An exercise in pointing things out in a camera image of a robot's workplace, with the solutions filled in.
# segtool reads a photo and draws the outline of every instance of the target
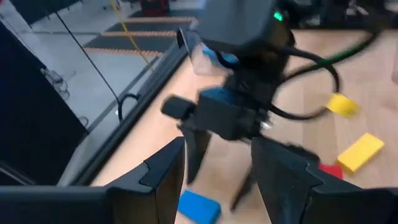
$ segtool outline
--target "wooden surface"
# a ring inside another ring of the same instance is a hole
[[[297,47],[327,56],[352,44],[363,36],[360,32],[300,31],[295,33]],[[301,144],[316,152],[324,163],[332,164],[338,154],[364,133],[385,142],[382,151],[354,175],[345,180],[364,188],[398,186],[398,85],[392,81],[396,62],[398,34],[386,32],[362,55],[337,66],[343,80],[343,93],[362,107],[354,119],[335,114],[313,122],[299,123],[272,116],[274,126],[265,134],[283,142]],[[292,58],[289,68],[306,61]],[[201,72],[209,66],[201,65]],[[171,94],[194,100],[197,91],[218,85],[223,77],[197,76],[189,60],[184,61],[161,94],[120,145],[93,185],[104,185],[130,171],[175,136],[182,135],[176,121],[162,115],[160,106]],[[304,113],[324,105],[331,91],[331,78],[326,72],[314,73],[281,88],[277,105],[285,110]],[[202,169],[193,185],[195,192],[217,200],[222,207],[219,223],[269,223],[257,187],[242,201],[236,213],[230,203],[251,162],[249,146],[226,142],[213,136]],[[191,223],[181,214],[176,223]]]

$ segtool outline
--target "floor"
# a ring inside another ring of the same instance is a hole
[[[170,8],[199,8],[203,3],[204,1],[178,0],[170,2]],[[133,4],[132,7],[121,4],[123,17],[138,10],[140,10],[139,4]],[[69,10],[63,9],[58,13],[81,45],[94,39],[96,33],[99,34],[118,22],[108,0],[84,0],[83,3],[78,2]],[[88,119],[88,123],[82,122],[89,131],[100,128],[100,121],[106,120],[105,116],[110,114],[112,120],[116,121],[115,126],[117,125],[112,92],[72,36],[64,33],[67,30],[55,14],[29,27],[10,1],[4,0],[0,6],[0,15],[2,22],[18,36],[21,42],[49,70],[55,71],[65,80],[70,93],[65,101],[78,117]],[[150,75],[150,72],[140,74],[146,63],[139,55],[89,53],[89,56],[117,95],[137,92]],[[127,103],[124,113],[133,106],[134,102]],[[103,139],[110,131],[109,127],[105,127],[104,130],[96,132],[100,133],[98,136]]]

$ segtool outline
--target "orange stripe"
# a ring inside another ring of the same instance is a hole
[[[129,35],[136,37],[175,37],[177,34],[174,31],[129,31]],[[104,32],[102,36],[117,37],[127,36],[124,31]]]
[[[85,47],[84,50],[86,52],[93,53],[111,53],[111,54],[129,54],[129,55],[138,55],[138,50],[128,50],[128,49],[103,49],[103,48],[92,48]],[[142,54],[154,57],[160,57],[163,55],[162,52],[152,51],[152,50],[142,50]]]

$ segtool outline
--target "black panel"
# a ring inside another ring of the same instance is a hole
[[[272,223],[396,223],[397,189],[361,189],[320,170],[301,147],[254,138],[252,161]]]
[[[0,162],[36,184],[55,185],[86,129],[39,68],[0,24]]]
[[[2,224],[113,223],[105,189],[0,187]]]
[[[104,187],[0,187],[1,223],[174,223],[183,181],[184,144],[184,138],[175,138]],[[150,186],[142,185],[142,179],[149,180]]]
[[[189,22],[127,22],[128,31],[175,31],[178,28],[188,28]],[[112,26],[107,32],[124,31],[120,23]]]

